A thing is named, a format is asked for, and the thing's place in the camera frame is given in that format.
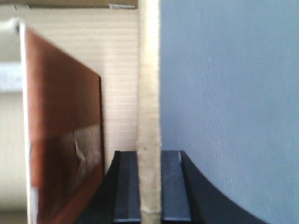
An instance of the blue-gray surface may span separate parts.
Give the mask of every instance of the blue-gray surface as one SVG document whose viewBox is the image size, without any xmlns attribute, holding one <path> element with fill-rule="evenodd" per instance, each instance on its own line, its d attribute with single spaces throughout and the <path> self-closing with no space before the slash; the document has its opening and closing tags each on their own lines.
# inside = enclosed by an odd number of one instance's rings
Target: blue-gray surface
<svg viewBox="0 0 299 224">
<path fill-rule="evenodd" d="M 229 198 L 299 223 L 299 1 L 162 0 L 164 150 Z"/>
</svg>

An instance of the beige wall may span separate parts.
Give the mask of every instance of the beige wall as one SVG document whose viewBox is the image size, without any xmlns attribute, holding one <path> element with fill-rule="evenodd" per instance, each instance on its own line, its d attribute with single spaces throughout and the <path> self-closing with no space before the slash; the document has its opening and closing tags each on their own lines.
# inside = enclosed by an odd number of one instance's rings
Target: beige wall
<svg viewBox="0 0 299 224">
<path fill-rule="evenodd" d="M 115 150 L 135 150 L 137 10 L 0 8 L 0 20 L 11 16 L 23 18 L 37 32 L 101 75 L 107 166 Z M 10 168 L 17 171 L 14 172 L 15 177 L 12 175 L 5 179 L 6 183 L 21 176 L 20 185 L 25 189 L 20 100 L 21 94 L 0 95 L 0 177 L 5 174 L 3 167 L 9 167 L 11 163 Z M 11 120 L 18 122 L 17 125 L 11 125 L 8 114 Z M 8 131 L 18 133 L 20 140 L 9 141 L 11 136 L 3 137 L 3 133 Z M 14 150 L 9 150 L 6 147 L 8 144 L 15 145 Z"/>
</svg>

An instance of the gray panel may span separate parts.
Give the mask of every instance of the gray panel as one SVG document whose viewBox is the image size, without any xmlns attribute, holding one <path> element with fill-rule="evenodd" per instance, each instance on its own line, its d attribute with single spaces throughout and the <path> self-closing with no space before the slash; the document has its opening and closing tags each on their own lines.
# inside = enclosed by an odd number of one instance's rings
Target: gray panel
<svg viewBox="0 0 299 224">
<path fill-rule="evenodd" d="M 162 217 L 164 221 L 191 221 L 179 151 L 161 153 Z"/>
<path fill-rule="evenodd" d="M 136 152 L 122 152 L 117 193 L 114 209 L 114 223 L 140 222 L 140 201 Z"/>
<path fill-rule="evenodd" d="M 163 0 L 164 150 L 273 224 L 299 223 L 299 2 Z"/>
</svg>

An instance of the cardboard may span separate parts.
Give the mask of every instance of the cardboard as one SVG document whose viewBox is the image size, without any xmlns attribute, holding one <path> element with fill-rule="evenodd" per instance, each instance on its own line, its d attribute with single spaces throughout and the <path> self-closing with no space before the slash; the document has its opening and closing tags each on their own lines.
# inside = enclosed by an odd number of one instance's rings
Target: cardboard
<svg viewBox="0 0 299 224">
<path fill-rule="evenodd" d="M 159 4 L 139 2 L 137 155 L 142 224 L 158 224 L 161 219 Z"/>
</svg>

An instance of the black base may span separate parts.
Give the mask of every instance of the black base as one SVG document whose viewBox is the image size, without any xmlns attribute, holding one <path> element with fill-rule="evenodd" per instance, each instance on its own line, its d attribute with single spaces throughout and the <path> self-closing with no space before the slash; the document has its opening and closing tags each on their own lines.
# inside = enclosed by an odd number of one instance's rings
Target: black base
<svg viewBox="0 0 299 224">
<path fill-rule="evenodd" d="M 266 224 L 223 195 L 184 151 L 162 151 L 163 224 Z M 141 222 L 136 152 L 115 152 L 102 184 L 75 224 Z"/>
</svg>

